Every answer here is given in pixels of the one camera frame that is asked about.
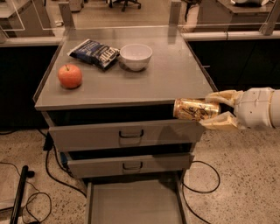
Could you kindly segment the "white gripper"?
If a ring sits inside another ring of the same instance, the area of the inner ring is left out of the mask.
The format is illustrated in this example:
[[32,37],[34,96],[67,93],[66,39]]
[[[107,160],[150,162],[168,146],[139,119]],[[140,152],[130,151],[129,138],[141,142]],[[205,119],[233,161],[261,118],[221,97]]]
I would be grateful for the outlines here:
[[218,102],[234,108],[199,123],[208,130],[244,130],[245,128],[273,127],[270,115],[271,99],[275,90],[270,87],[251,88],[245,92],[224,90],[208,94],[207,102]]

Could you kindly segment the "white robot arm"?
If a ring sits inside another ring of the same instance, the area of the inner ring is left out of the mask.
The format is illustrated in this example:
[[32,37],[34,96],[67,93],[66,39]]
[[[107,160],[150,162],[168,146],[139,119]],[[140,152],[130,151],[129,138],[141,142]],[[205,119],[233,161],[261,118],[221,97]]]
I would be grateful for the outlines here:
[[208,94],[207,102],[218,102],[231,107],[233,112],[222,112],[199,123],[209,130],[246,130],[280,127],[280,90],[253,87],[247,91],[225,90]]

